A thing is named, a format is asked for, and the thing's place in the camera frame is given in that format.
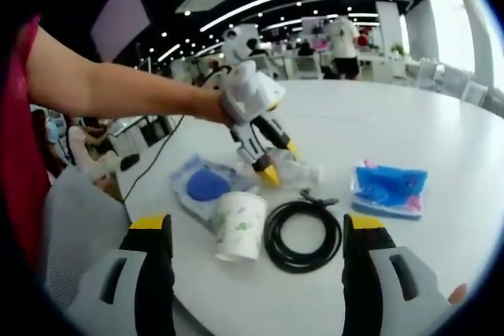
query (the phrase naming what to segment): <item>coiled black cable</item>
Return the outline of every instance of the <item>coiled black cable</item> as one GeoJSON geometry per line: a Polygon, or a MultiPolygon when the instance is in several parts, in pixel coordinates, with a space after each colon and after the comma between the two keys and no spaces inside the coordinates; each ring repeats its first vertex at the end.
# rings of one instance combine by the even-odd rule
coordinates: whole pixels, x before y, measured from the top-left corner
{"type": "Polygon", "coordinates": [[[338,202],[335,198],[317,200],[309,191],[301,191],[302,199],[287,202],[273,209],[265,222],[265,248],[271,261],[282,271],[308,273],[326,265],[338,253],[342,231],[338,220],[326,209],[338,202]],[[325,227],[322,245],[312,253],[297,253],[282,240],[282,227],[294,214],[305,214],[321,220],[325,227]]]}

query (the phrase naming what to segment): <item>human arm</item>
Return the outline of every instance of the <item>human arm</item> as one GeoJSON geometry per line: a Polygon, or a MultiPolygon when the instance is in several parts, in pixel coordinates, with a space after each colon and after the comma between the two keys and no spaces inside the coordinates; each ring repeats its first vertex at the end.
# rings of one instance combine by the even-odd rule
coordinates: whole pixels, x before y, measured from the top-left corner
{"type": "Polygon", "coordinates": [[[27,63],[32,102],[72,116],[187,114],[228,124],[219,92],[111,63],[94,63],[39,28],[27,63]]]}
{"type": "Polygon", "coordinates": [[[86,143],[93,146],[100,146],[103,141],[109,136],[108,131],[95,138],[93,135],[89,134],[86,129],[83,129],[84,136],[86,137],[86,143]]]}
{"type": "Polygon", "coordinates": [[[88,133],[102,133],[107,129],[107,127],[92,127],[92,126],[84,126],[84,130],[88,133]]]}

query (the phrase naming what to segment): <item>desk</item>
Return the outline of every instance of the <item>desk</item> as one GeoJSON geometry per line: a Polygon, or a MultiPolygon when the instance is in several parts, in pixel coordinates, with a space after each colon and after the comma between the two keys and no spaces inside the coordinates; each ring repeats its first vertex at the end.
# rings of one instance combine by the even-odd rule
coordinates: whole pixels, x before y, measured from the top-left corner
{"type": "MultiPolygon", "coordinates": [[[[313,194],[339,198],[334,213],[342,222],[350,211],[350,170],[359,159],[428,170],[423,218],[381,220],[398,246],[411,248],[437,274],[441,293],[449,295],[462,282],[474,287],[504,220],[504,120],[455,98],[408,87],[345,80],[292,80],[285,87],[279,121],[302,157],[325,166],[324,182],[313,194]]],[[[159,146],[119,172],[123,193],[159,146]]],[[[132,191],[126,203],[130,217],[172,214],[175,294],[216,336],[341,334],[341,250],[306,275],[278,270],[264,246],[255,263],[226,263],[213,257],[213,236],[180,210],[169,173],[193,153],[232,164],[235,148],[225,127],[184,121],[132,191]]],[[[274,190],[261,195],[269,210],[296,198],[274,190]]],[[[286,243],[301,252],[318,245],[322,234],[322,226],[310,218],[290,221],[284,233],[286,243]]]]}

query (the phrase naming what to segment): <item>paper cup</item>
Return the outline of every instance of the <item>paper cup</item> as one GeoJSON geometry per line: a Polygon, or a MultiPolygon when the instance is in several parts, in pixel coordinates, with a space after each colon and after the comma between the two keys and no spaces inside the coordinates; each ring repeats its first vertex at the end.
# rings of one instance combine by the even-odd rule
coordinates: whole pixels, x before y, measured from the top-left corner
{"type": "Polygon", "coordinates": [[[257,260],[268,202],[247,192],[220,197],[217,219],[217,259],[257,260]]]}

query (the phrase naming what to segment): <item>white chair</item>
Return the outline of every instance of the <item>white chair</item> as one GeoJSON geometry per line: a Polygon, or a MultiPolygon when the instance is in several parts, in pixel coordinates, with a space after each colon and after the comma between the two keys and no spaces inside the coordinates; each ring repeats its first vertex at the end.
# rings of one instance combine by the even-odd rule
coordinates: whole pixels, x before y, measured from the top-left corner
{"type": "Polygon", "coordinates": [[[470,79],[471,76],[468,72],[445,65],[443,84],[439,88],[439,93],[462,99],[470,79]]]}
{"type": "Polygon", "coordinates": [[[254,61],[256,69],[260,72],[265,73],[270,78],[273,78],[275,76],[276,69],[273,66],[273,63],[268,59],[268,56],[264,54],[253,55],[252,57],[248,57],[247,60],[254,61]]]}
{"type": "Polygon", "coordinates": [[[323,79],[321,67],[315,57],[294,57],[296,79],[323,79]]]}
{"type": "Polygon", "coordinates": [[[437,67],[438,67],[437,62],[422,59],[420,62],[420,68],[418,69],[418,74],[417,78],[415,79],[414,86],[422,90],[434,90],[435,89],[434,75],[437,67]]]}
{"type": "Polygon", "coordinates": [[[488,87],[470,80],[467,82],[467,86],[465,86],[461,100],[469,104],[481,106],[487,93],[488,87]]]}

